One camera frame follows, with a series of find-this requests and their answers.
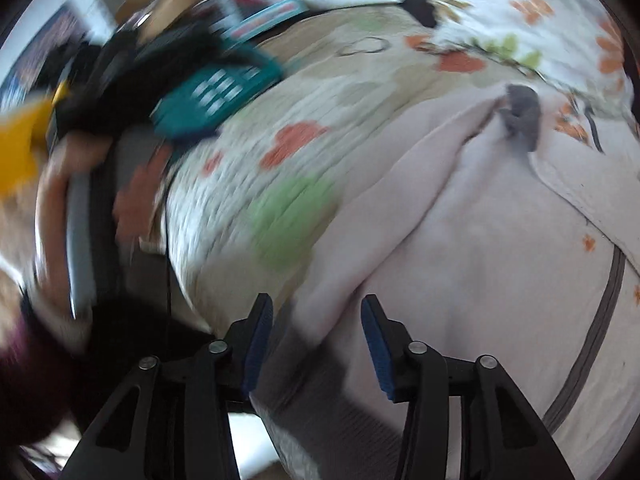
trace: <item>purple sleeve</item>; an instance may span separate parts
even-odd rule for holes
[[[0,352],[0,448],[45,438],[66,415],[79,361],[33,313],[25,295],[9,346]]]

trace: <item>sweatshirt sleeve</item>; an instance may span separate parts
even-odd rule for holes
[[[79,369],[61,342],[76,340],[74,329],[54,335],[36,315],[28,291],[20,309],[10,344],[0,352],[0,448],[31,444],[53,431],[66,415]],[[76,343],[71,348],[79,349]]]

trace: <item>silver screw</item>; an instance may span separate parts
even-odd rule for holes
[[[227,349],[227,345],[222,339],[209,343],[209,352],[212,354],[222,354]]]
[[[411,341],[409,343],[409,352],[412,354],[425,354],[428,348],[422,341]]]
[[[489,368],[489,370],[493,370],[495,367],[497,367],[498,361],[496,360],[495,357],[493,357],[491,355],[483,355],[480,358],[480,364],[484,368]]]
[[[138,366],[140,367],[141,370],[151,370],[151,368],[153,368],[157,364],[158,364],[158,358],[149,356],[149,357],[143,357],[142,359],[140,359]]]

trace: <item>floral pillow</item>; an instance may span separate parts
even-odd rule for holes
[[[470,46],[538,72],[594,106],[627,110],[623,41],[599,0],[430,0],[440,25],[437,48]]]

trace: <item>yellow object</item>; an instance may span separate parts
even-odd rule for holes
[[[46,146],[52,111],[51,97],[44,96],[0,117],[0,199],[37,178],[31,147]]]

